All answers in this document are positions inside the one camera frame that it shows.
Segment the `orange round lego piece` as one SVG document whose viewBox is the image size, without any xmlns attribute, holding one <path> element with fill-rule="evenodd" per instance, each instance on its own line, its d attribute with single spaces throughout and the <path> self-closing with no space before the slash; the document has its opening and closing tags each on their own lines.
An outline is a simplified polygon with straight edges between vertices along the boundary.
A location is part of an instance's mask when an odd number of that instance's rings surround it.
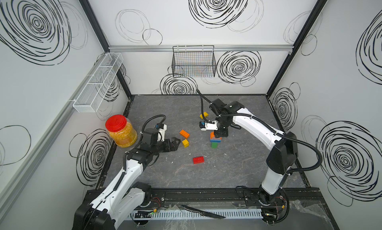
<svg viewBox="0 0 382 230">
<path fill-rule="evenodd" d="M 219 140 L 222 140 L 221 137 L 216 137 L 215 134 L 214 134 L 214 132 L 211 132 L 211 133 L 210 133 L 210 139 L 212 139 L 212 140 L 218 140 L 218 139 L 219 139 Z"/>
</svg>

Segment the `green tall lego brick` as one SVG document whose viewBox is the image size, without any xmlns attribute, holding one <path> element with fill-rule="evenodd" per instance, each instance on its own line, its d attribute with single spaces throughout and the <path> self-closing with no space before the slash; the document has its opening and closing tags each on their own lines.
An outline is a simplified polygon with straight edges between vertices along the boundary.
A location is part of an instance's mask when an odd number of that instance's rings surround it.
<svg viewBox="0 0 382 230">
<path fill-rule="evenodd" d="M 218 143 L 217 142 L 212 142 L 211 143 L 211 148 L 216 149 L 217 147 L 218 147 Z"/>
</svg>

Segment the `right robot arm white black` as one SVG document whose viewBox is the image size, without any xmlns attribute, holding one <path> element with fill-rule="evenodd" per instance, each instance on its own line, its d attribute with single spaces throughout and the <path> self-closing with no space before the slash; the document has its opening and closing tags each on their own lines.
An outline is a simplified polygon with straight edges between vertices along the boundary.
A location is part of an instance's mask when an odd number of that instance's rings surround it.
<svg viewBox="0 0 382 230">
<path fill-rule="evenodd" d="M 240 127 L 257 138 L 270 152 L 266 159 L 267 172 L 259 186 L 258 201 L 265 206 L 276 199 L 298 156 L 296 143 L 285 133 L 253 115 L 247 108 L 230 104 L 222 109 L 213 121 L 215 137 L 227 137 L 229 127 Z"/>
</svg>

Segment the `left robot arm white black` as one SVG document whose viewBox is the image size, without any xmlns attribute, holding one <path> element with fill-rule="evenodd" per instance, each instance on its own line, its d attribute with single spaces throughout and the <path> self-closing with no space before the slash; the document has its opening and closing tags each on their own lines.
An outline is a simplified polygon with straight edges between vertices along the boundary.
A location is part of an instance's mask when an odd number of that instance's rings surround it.
<svg viewBox="0 0 382 230">
<path fill-rule="evenodd" d="M 176 151 L 181 140 L 173 137 L 155 145 L 137 144 L 124 155 L 123 168 L 112 182 L 90 203 L 75 212 L 74 230 L 116 230 L 138 206 L 151 202 L 152 187 L 135 180 L 150 165 L 154 156 Z"/>
</svg>

